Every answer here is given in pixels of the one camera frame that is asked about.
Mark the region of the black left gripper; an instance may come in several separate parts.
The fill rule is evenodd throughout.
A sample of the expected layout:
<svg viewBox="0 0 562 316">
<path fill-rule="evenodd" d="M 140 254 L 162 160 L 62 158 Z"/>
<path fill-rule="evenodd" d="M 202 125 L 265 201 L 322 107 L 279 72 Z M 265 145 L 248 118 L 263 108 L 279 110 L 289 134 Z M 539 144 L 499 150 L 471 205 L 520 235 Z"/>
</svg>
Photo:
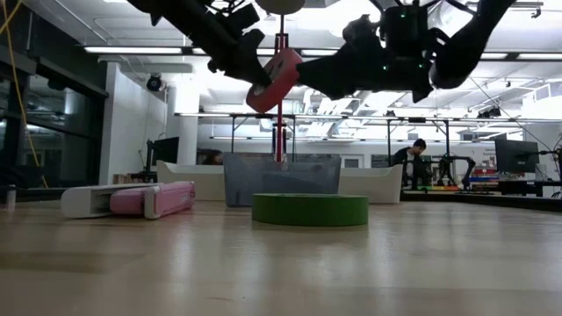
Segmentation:
<svg viewBox="0 0 562 316">
<path fill-rule="evenodd" d="M 215 33 L 207 36 L 211 45 L 212 65 L 215 70 L 225 75 L 267 87 L 271 84 L 270 76 L 258 60 L 257 48 L 264 39 L 259 29 L 252 29 L 243 35 L 238 32 L 231 34 L 234 44 L 227 42 Z"/>
</svg>

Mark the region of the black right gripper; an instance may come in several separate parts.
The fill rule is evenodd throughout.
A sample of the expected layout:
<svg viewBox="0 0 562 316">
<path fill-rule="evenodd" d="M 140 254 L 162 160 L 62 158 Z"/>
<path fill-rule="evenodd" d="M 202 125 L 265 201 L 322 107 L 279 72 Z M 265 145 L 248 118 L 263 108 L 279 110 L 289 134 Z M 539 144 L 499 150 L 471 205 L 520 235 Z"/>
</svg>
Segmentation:
<svg viewBox="0 0 562 316">
<path fill-rule="evenodd" d="M 423 48 L 419 42 L 391 48 L 380 41 L 347 43 L 335 54 L 298 64 L 299 80 L 331 100 L 357 90 L 410 91 L 417 103 L 433 90 Z"/>
</svg>

